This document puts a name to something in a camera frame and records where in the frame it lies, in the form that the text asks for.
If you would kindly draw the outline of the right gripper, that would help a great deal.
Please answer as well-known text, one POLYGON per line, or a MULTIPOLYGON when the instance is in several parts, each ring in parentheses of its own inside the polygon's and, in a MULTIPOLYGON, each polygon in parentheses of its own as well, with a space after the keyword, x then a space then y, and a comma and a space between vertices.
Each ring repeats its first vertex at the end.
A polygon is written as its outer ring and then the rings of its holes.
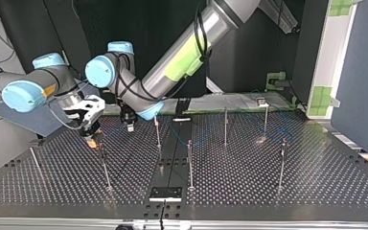
POLYGON ((99 146, 100 140, 104 138, 104 133, 101 130, 99 121, 96 121, 90 127, 80 129, 79 135, 87 139, 86 143, 91 149, 96 149, 99 146))

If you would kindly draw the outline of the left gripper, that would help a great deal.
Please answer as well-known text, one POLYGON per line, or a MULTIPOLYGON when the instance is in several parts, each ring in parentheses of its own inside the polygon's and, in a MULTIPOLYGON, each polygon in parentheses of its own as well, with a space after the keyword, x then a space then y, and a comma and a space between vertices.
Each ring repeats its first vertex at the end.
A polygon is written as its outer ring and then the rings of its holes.
POLYGON ((137 114, 128 105, 122 106, 120 111, 120 120, 123 124, 126 124, 128 132, 134 131, 134 123, 138 121, 137 114))

